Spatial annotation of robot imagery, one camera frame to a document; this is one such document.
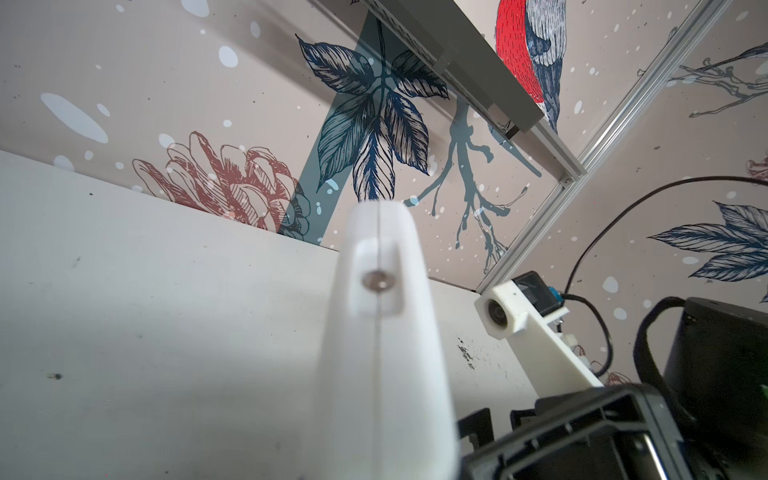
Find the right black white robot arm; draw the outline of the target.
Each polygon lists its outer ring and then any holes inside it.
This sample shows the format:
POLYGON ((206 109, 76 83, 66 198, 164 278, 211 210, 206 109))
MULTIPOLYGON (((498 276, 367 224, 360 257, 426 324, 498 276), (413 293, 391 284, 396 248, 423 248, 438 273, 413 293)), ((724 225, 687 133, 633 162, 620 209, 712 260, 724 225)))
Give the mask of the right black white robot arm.
POLYGON ((544 397, 495 439, 488 409, 459 422, 463 479, 763 479, 767 316, 660 300, 641 322, 635 383, 544 397))

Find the white remote control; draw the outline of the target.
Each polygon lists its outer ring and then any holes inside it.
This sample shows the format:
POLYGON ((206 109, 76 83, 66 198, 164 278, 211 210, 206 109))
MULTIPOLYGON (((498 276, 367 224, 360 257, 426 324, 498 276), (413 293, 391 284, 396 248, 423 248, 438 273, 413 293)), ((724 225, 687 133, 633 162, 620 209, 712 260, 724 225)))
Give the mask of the white remote control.
POLYGON ((307 479, 453 479, 459 437, 415 223, 396 201, 351 212, 302 447, 307 479))

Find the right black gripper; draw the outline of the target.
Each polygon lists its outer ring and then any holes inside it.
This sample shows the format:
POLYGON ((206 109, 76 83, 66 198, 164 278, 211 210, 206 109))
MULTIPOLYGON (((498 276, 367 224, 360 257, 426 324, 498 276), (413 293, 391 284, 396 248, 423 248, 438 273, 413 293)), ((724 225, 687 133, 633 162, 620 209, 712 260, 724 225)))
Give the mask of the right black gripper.
POLYGON ((663 397, 641 384, 541 399, 540 412, 482 444, 461 479, 690 479, 684 440, 663 397))

